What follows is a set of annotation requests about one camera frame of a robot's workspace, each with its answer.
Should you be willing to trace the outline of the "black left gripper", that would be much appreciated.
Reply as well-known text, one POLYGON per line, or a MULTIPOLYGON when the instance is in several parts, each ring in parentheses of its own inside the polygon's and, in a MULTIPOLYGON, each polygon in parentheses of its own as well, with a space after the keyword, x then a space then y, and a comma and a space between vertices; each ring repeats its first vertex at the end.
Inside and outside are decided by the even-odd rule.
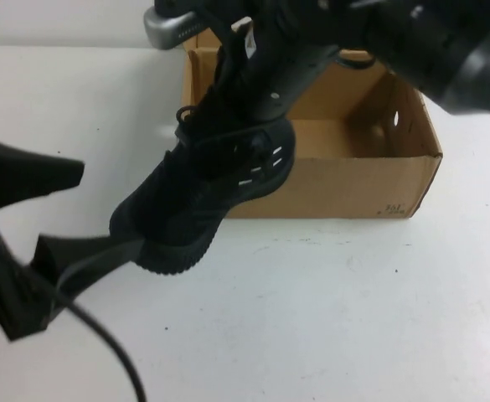
MULTIPOLYGON (((0 142, 0 196, 38 197, 80 184, 82 161, 0 142)), ((20 263, 0 235, 0 327, 10 341, 42 332, 64 307, 57 290, 81 293, 134 261, 143 240, 131 236, 61 239, 41 235, 33 260, 20 263)))

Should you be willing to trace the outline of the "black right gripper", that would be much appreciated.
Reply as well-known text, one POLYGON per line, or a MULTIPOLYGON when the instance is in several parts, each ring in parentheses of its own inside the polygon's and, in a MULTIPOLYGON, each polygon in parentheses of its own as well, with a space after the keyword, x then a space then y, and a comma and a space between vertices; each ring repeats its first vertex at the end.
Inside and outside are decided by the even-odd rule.
POLYGON ((332 63, 336 46, 364 47, 366 25, 378 7, 377 1, 156 1, 154 48, 173 49, 206 29, 228 44, 232 26, 243 18, 276 23, 290 38, 304 39, 255 40, 246 63, 246 115, 271 121, 285 115, 332 63))

